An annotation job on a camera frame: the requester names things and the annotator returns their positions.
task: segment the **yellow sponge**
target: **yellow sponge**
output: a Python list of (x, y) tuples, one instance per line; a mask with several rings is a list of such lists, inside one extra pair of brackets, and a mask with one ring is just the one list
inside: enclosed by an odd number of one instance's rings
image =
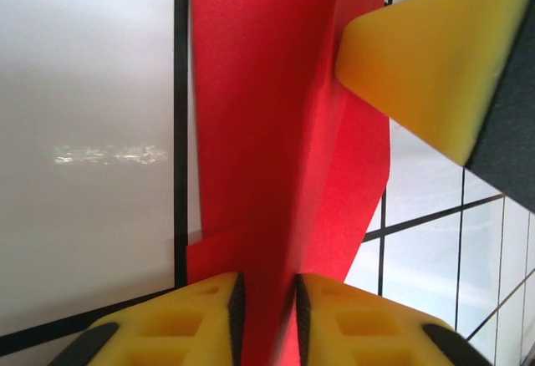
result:
[(303, 366), (490, 366), (425, 313), (314, 274), (300, 276), (297, 289)]
[(464, 165), (528, 0), (406, 0), (345, 29), (336, 76)]
[(237, 366), (245, 287), (222, 274), (110, 314), (60, 354), (53, 366)]

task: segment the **black foam edge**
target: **black foam edge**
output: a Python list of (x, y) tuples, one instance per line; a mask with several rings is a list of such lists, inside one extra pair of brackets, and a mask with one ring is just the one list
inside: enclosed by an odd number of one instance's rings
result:
[(466, 168), (535, 211), (535, 0), (524, 16)]
[(118, 323), (106, 323), (84, 331), (48, 366), (86, 366), (118, 329)]
[(301, 366), (308, 365), (308, 348), (310, 344), (310, 298), (303, 276), (295, 277), (296, 310), (298, 322), (299, 359)]
[(424, 324), (422, 329), (454, 366), (492, 366), (455, 331), (434, 323)]
[(228, 300), (228, 319), (231, 334), (231, 352), (233, 366), (242, 363), (243, 331), (245, 327), (245, 277), (238, 274), (234, 282), (231, 297)]

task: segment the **yellow foam block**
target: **yellow foam block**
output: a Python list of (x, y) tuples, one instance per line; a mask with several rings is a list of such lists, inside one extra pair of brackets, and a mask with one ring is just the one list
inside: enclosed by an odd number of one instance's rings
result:
[(406, 0), (345, 29), (336, 76), (464, 165), (527, 0)]
[(100, 319), (119, 329), (90, 366), (232, 366), (228, 304), (237, 284), (226, 273)]
[(427, 323), (451, 331), (428, 314), (326, 277), (298, 281), (303, 366), (452, 366), (425, 334)]

